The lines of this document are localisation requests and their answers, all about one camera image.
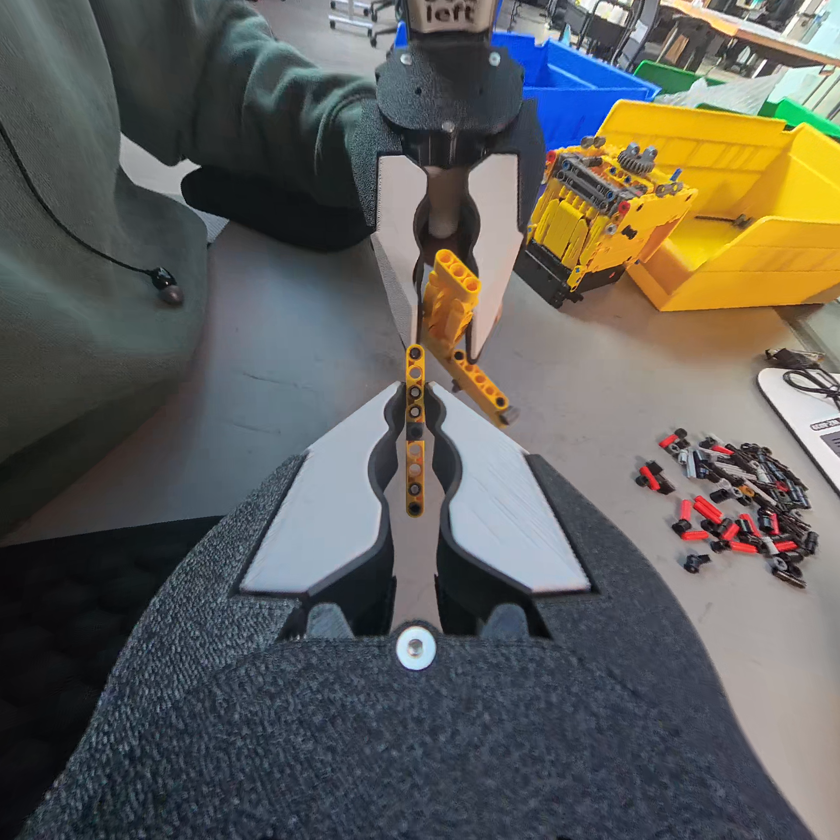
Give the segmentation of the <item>green plastic bin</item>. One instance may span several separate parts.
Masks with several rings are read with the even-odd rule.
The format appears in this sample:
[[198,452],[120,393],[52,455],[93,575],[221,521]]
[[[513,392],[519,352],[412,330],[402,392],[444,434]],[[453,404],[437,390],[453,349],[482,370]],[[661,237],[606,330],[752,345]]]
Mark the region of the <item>green plastic bin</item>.
[[[676,67],[660,64],[652,60],[643,60],[637,66],[633,75],[640,80],[651,82],[657,86],[659,88],[658,95],[661,93],[686,91],[694,81],[698,80],[700,77],[707,77],[689,70],[682,70]],[[707,78],[712,80],[711,84],[713,85],[736,80]],[[780,119],[791,128],[800,124],[808,124],[817,131],[822,132],[824,135],[834,140],[838,140],[838,121],[832,121],[807,108],[804,103],[792,98],[785,97],[778,100],[771,100],[770,95],[762,106],[759,115],[755,117]]]

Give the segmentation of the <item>yellow lego beam assembly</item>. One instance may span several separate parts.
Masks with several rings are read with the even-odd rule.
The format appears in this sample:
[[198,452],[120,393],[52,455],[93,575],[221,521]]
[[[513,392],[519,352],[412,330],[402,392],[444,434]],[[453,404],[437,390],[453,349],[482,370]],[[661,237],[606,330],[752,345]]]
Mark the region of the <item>yellow lego beam assembly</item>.
[[447,365],[454,390],[467,394],[496,427],[504,429],[516,421],[519,410],[478,365],[468,361],[465,351],[455,350],[451,353]]
[[425,491],[425,385],[426,354],[418,344],[406,350],[405,436],[406,436],[406,513],[419,518],[424,513]]

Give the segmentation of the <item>yellow black lego truck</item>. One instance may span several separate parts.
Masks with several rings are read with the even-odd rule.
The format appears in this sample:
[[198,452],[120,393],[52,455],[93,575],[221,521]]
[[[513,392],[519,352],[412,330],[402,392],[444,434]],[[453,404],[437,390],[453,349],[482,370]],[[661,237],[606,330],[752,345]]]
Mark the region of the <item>yellow black lego truck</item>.
[[698,190],[657,156],[654,146],[620,148],[601,135],[547,153],[514,270],[553,309],[653,257],[688,215]]

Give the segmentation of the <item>long wooden desk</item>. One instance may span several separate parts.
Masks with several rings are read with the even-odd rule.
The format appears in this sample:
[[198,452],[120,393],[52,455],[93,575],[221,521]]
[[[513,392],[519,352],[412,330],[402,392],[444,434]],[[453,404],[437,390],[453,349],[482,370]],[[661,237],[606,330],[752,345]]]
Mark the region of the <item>long wooden desk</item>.
[[762,70],[766,70],[769,64],[792,69],[839,68],[839,58],[793,41],[771,28],[722,14],[707,7],[695,6],[689,2],[662,1],[659,2],[659,7],[673,12],[680,24],[689,22],[692,25],[700,25],[705,31],[715,36],[746,42],[755,54],[765,61]]

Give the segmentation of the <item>blue plastic bin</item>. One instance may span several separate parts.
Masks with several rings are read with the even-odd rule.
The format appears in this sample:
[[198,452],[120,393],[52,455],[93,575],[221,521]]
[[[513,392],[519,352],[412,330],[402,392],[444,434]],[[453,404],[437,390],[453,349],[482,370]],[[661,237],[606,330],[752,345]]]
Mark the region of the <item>blue plastic bin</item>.
[[[402,22],[388,54],[406,42]],[[506,47],[524,68],[523,93],[537,103],[547,150],[577,144],[594,134],[618,101],[651,102],[655,96],[646,82],[556,41],[538,45],[527,35],[498,32],[495,24],[491,43]]]

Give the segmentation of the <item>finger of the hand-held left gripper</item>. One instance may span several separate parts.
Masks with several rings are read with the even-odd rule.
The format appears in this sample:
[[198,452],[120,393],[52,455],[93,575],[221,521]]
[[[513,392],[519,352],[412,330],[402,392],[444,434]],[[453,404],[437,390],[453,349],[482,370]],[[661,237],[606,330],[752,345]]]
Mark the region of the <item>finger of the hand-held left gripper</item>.
[[377,162],[375,225],[371,236],[376,265],[403,348],[421,332],[425,263],[419,242],[427,209],[427,174],[404,154]]
[[499,318],[522,244],[518,154],[490,154],[472,166],[466,173],[465,199],[477,223],[469,255],[477,269],[480,291],[466,345],[469,361],[476,363]]

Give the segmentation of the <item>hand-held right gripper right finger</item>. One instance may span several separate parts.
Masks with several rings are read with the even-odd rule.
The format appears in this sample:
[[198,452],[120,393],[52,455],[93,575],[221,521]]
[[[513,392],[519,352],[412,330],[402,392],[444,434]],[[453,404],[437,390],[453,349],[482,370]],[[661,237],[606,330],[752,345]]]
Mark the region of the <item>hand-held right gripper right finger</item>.
[[548,636],[541,599],[592,594],[592,582],[531,463],[530,453],[436,383],[427,425],[440,506],[435,591],[442,630],[478,636],[504,605],[530,635]]

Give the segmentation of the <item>yellow plastic bin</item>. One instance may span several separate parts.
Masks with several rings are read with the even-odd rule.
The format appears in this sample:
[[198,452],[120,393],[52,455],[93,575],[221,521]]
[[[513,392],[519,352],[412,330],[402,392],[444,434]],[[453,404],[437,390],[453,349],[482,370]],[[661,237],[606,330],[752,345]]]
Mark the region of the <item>yellow plastic bin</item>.
[[[662,312],[825,303],[838,297],[839,145],[800,124],[621,100],[599,134],[654,146],[699,194],[657,253],[626,272]],[[738,230],[698,214],[754,217]]]

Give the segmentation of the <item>white board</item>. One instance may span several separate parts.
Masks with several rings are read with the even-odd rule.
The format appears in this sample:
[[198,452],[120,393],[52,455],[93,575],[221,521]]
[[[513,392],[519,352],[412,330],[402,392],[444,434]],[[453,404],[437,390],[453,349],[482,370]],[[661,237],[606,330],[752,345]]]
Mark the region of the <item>white board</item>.
[[809,428],[809,424],[839,416],[838,407],[829,396],[814,392],[816,385],[805,382],[806,391],[794,388],[784,379],[785,373],[774,368],[761,371],[757,377],[759,391],[838,495],[839,458]]

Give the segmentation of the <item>clear bubble wrap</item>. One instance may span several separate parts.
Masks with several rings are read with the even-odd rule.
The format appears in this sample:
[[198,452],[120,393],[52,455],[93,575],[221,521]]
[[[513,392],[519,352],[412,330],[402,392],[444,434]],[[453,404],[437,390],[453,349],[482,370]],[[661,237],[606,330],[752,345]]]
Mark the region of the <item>clear bubble wrap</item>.
[[772,75],[750,79],[739,78],[713,85],[712,80],[700,77],[691,84],[688,90],[661,93],[654,102],[671,107],[710,108],[745,116],[758,116],[780,79],[781,76]]

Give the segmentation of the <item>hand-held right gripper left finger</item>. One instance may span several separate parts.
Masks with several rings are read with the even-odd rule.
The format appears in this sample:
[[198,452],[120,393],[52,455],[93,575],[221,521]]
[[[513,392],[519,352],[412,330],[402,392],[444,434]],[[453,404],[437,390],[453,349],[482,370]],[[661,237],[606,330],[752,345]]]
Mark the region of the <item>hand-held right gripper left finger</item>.
[[339,606],[358,634],[384,632],[394,592],[385,490],[397,467],[403,385],[395,382],[312,444],[238,583],[242,595]]

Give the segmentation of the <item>person's green hoodie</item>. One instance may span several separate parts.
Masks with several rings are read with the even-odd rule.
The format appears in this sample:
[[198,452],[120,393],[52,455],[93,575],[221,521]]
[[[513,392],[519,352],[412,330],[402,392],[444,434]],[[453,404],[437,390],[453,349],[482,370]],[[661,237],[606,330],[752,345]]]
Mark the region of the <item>person's green hoodie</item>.
[[146,277],[62,234],[2,140],[4,535],[179,385],[203,324],[207,256],[202,220],[123,169],[129,138],[90,2],[2,2],[2,123],[65,225],[117,259],[168,269],[184,292],[167,306]]

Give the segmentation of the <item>pile of small lego parts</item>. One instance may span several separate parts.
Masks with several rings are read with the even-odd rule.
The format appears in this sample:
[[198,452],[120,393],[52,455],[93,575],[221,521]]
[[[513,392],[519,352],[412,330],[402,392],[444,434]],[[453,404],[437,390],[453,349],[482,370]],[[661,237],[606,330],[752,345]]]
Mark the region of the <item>pile of small lego parts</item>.
[[805,591],[805,565],[821,546],[807,514],[810,489],[791,467],[761,444],[734,444],[715,434],[693,437],[673,427],[658,441],[658,458],[642,460],[634,483],[657,495],[677,492],[666,473],[670,458],[687,493],[670,530],[697,546],[681,565],[698,574],[719,554],[761,560],[773,578]]

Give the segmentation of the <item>yellow lego panel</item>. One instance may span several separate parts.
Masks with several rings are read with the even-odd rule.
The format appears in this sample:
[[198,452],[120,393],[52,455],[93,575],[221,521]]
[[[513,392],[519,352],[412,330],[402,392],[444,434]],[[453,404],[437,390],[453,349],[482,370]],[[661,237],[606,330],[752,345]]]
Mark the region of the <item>yellow lego panel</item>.
[[480,291],[478,276],[452,250],[441,248],[423,294],[426,335],[453,351],[473,319]]

